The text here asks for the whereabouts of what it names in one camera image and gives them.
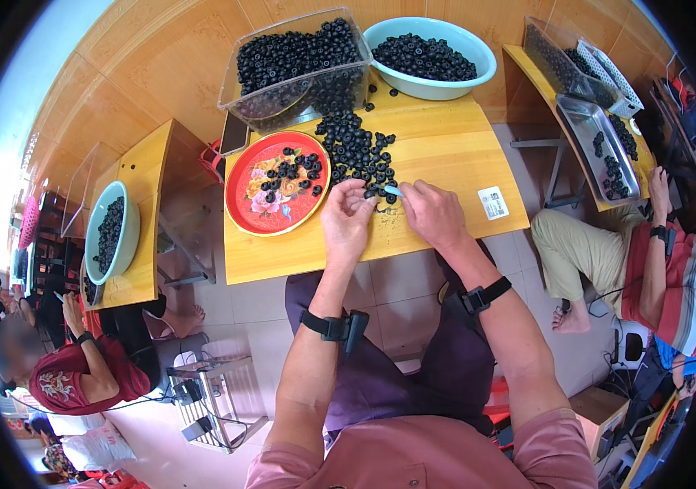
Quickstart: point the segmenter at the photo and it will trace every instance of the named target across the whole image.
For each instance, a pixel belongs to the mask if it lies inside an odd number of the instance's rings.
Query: clear plastic bin
[[[314,33],[323,22],[332,22],[338,17],[342,17],[350,25],[360,61],[306,73],[241,96],[241,84],[236,76],[236,55],[242,45],[264,34],[284,34],[286,31]],[[357,110],[363,106],[367,97],[371,61],[370,47],[346,7],[294,17],[248,34],[234,43],[217,107],[233,113],[260,134],[312,121],[323,117],[329,110]],[[333,87],[337,84],[347,84],[346,92],[336,95]]]
[[[563,51],[576,49],[579,35],[530,15],[525,16],[525,24],[525,53],[557,93],[597,103],[605,109],[620,99],[622,95],[616,88],[582,73]]]

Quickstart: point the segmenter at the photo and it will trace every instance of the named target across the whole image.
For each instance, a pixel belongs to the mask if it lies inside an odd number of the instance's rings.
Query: stainless steel tray
[[[614,132],[612,123],[608,120],[602,108],[591,102],[574,99],[568,95],[557,94],[558,112],[563,121],[568,123],[571,136],[578,142],[579,156],[588,164],[591,170],[590,180],[593,188],[598,192],[600,198],[611,206],[618,206],[624,203],[631,203],[641,198],[639,184],[636,181],[636,174],[630,166],[628,155],[619,142],[617,132]],[[598,132],[603,132],[605,136],[603,142],[603,157],[598,158],[593,148],[593,139]],[[602,181],[608,178],[606,174],[606,163],[603,159],[606,155],[612,155],[619,162],[619,170],[622,175],[623,183],[628,186],[628,196],[625,199],[609,200],[603,188]]]

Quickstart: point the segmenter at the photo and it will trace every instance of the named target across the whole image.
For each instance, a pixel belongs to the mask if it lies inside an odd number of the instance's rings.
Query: embroidered red shirt
[[[655,327],[639,313],[641,285],[649,248],[652,223],[643,222],[633,230],[623,290],[623,319],[637,321],[655,331],[666,344],[687,357],[696,357],[696,234],[687,234],[679,225],[671,257],[666,259],[666,292],[663,314]]]
[[[119,401],[132,401],[149,393],[149,378],[128,359],[119,340],[103,335],[95,344],[117,380],[119,393],[116,396],[88,403],[79,379],[89,374],[89,367],[84,350],[77,344],[65,345],[38,360],[30,377],[30,394],[51,412],[82,416],[105,411]]]

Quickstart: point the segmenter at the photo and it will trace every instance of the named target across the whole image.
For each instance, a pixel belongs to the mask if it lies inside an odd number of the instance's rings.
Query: light blue plastic basin
[[[467,29],[437,19],[425,17],[397,17],[379,22],[366,31],[364,37],[370,49],[377,48],[388,36],[418,34],[424,39],[445,39],[449,47],[462,53],[475,64],[478,77],[467,81],[437,81],[412,77],[409,74],[392,70],[386,65],[372,60],[372,65],[381,72],[381,77],[402,93],[427,100],[451,100],[470,92],[477,85],[486,83],[497,71],[497,60],[492,50],[478,36]]]

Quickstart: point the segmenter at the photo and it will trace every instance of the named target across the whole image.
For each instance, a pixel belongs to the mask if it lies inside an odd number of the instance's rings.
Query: sticker label
[[[484,212],[489,220],[504,218],[508,215],[508,207],[503,200],[503,194],[499,192],[499,187],[479,190],[479,198],[484,204]]]

